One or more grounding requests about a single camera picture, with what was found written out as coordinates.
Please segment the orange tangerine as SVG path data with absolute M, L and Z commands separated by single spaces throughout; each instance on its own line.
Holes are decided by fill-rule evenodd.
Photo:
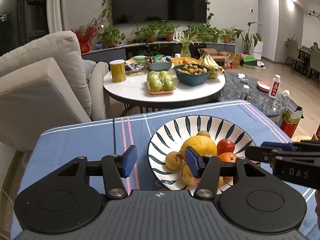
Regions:
M 219 155 L 222 162 L 234 163 L 237 159 L 237 155 L 232 152 L 225 152 Z

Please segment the beige sofa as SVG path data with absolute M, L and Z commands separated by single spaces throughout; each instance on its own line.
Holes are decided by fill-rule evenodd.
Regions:
M 84 60 L 72 31 L 46 35 L 1 57 L 1 142 L 30 152 L 51 128 L 105 120 L 108 64 Z

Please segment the black wall television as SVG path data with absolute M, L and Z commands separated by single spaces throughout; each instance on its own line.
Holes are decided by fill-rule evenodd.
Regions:
M 113 24 L 207 20 L 206 0 L 112 0 Z

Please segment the red apple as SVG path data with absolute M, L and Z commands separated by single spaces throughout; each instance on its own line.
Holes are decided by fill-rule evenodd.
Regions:
M 228 139 L 222 139 L 217 143 L 217 154 L 221 155 L 223 153 L 233 153 L 235 150 L 234 142 Z
M 189 186 L 195 186 L 200 182 L 200 179 L 197 179 L 193 176 L 190 168 L 187 164 L 183 167 L 183 173 L 182 173 L 182 181 Z

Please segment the striped ceramic bowl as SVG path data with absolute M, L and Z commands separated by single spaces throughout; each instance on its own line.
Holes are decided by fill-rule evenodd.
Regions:
M 183 143 L 200 131 L 207 131 L 217 144 L 228 139 L 235 144 L 234 154 L 245 155 L 249 146 L 255 146 L 253 139 L 239 126 L 218 117 L 206 115 L 183 116 L 163 124 L 153 134 L 148 146 L 148 160 L 157 179 L 170 190 L 189 190 L 194 193 L 196 187 L 185 184 L 182 169 L 171 170 L 165 164 L 165 157 L 172 151 L 179 151 Z

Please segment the teal bowl of longans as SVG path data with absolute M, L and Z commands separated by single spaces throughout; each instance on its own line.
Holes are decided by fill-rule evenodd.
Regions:
M 187 86 L 198 86 L 205 83 L 211 70 L 200 64 L 181 64 L 173 67 L 178 81 Z

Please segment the yellow-brown pear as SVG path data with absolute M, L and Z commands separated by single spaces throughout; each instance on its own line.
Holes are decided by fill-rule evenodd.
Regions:
M 183 164 L 183 159 L 178 152 L 172 151 L 167 154 L 165 164 L 171 170 L 178 170 Z

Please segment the green apples on tray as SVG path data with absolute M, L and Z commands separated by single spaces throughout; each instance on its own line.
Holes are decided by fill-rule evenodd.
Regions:
M 170 94 L 175 90 L 172 76 L 166 70 L 160 72 L 150 71 L 147 74 L 146 83 L 151 94 Z

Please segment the dark marble table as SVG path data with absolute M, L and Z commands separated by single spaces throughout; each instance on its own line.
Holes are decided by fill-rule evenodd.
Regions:
M 278 91 L 276 98 L 272 98 L 267 92 L 263 92 L 258 88 L 258 79 L 248 75 L 246 75 L 246 79 L 248 80 L 247 85 L 249 86 L 247 101 L 269 118 L 281 116 L 287 107 L 289 98 L 287 96 L 283 96 L 280 91 Z M 217 99 L 219 101 L 240 99 L 240 95 L 245 84 L 240 81 L 238 74 L 235 72 L 226 72 L 225 80 L 225 86 L 221 90 Z

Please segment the blue striped tablecloth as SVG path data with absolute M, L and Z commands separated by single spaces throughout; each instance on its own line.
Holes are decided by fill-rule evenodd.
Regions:
M 268 117 L 244 100 L 232 100 L 43 132 L 15 200 L 14 239 L 319 239 L 315 192 L 283 181 L 268 163 L 237 156 L 236 177 L 220 176 L 214 200 L 170 190 L 148 160 L 153 134 L 191 115 L 225 119 L 261 146 L 290 143 Z M 128 196 L 109 199 L 102 177 L 86 176 L 89 161 L 122 155 L 131 145 L 137 161 L 122 178 Z

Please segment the white bottle red label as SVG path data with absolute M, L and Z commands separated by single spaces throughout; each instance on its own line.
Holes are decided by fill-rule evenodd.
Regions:
M 272 98 L 276 98 L 279 86 L 280 86 L 280 75 L 276 74 L 273 78 L 273 83 L 270 86 L 268 95 Z

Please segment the yellow can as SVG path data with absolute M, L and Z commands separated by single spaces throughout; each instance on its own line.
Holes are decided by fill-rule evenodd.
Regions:
M 110 62 L 112 81 L 115 83 L 126 80 L 125 61 L 122 59 L 113 60 Z

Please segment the brown kiwi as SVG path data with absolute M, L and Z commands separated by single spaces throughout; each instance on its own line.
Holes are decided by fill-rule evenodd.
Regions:
M 210 133 L 207 131 L 199 131 L 197 133 L 197 136 L 205 136 L 205 137 L 211 138 Z

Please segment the banana bunch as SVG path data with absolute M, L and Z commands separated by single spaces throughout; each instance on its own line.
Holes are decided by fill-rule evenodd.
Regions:
M 207 52 L 204 52 L 200 57 L 199 64 L 210 69 L 209 79 L 217 79 L 219 76 L 225 74 L 225 70 L 219 66 Z

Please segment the large yellow grapefruit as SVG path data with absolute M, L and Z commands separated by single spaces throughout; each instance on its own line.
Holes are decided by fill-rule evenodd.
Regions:
M 185 159 L 185 149 L 191 146 L 199 155 L 218 156 L 217 146 L 215 142 L 209 137 L 203 135 L 196 135 L 187 139 L 181 146 L 180 155 Z

